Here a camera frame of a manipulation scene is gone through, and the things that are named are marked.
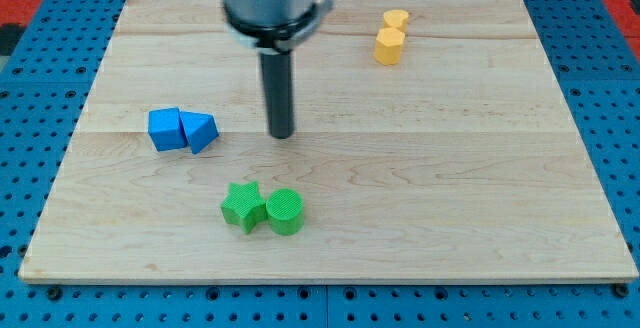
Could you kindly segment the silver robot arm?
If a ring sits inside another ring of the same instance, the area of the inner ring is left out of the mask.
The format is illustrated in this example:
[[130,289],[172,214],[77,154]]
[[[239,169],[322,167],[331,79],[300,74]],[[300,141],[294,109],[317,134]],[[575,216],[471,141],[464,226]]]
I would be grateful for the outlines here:
[[222,0],[236,39],[257,52],[269,134],[295,131],[293,52],[319,28],[333,0]]

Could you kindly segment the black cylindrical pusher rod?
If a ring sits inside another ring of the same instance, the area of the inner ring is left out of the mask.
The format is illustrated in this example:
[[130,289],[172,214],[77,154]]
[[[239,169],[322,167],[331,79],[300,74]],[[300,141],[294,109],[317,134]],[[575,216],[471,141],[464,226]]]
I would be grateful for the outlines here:
[[295,129],[291,54],[260,54],[259,59],[269,134],[289,138]]

